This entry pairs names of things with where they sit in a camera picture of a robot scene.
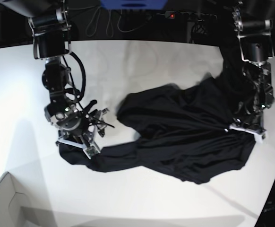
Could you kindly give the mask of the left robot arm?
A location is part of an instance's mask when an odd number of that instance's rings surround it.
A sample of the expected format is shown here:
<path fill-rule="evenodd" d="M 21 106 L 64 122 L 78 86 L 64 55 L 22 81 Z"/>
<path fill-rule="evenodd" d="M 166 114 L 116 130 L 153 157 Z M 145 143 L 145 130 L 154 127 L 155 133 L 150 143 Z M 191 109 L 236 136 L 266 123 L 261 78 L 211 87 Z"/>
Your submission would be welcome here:
<path fill-rule="evenodd" d="M 257 143 L 267 137 L 264 110 L 271 108 L 275 101 L 269 62 L 274 56 L 274 12 L 275 3 L 268 0 L 237 0 L 232 11 L 245 90 L 229 128 L 253 135 Z"/>

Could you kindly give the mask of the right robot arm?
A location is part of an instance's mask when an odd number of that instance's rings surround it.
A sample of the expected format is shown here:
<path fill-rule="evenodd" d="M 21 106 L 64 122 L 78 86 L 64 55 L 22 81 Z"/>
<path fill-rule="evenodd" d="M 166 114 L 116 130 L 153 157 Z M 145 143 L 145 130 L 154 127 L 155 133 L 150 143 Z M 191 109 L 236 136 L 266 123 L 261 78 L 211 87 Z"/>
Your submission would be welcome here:
<path fill-rule="evenodd" d="M 45 107 L 47 121 L 59 130 L 57 146 L 78 148 L 87 156 L 100 153 L 95 135 L 104 136 L 108 126 L 103 115 L 108 109 L 94 110 L 90 101 L 82 107 L 86 88 L 86 71 L 71 50 L 68 7 L 64 0 L 4 0 L 1 4 L 27 17 L 32 30 L 35 59 L 45 60 L 43 86 L 49 91 Z"/>

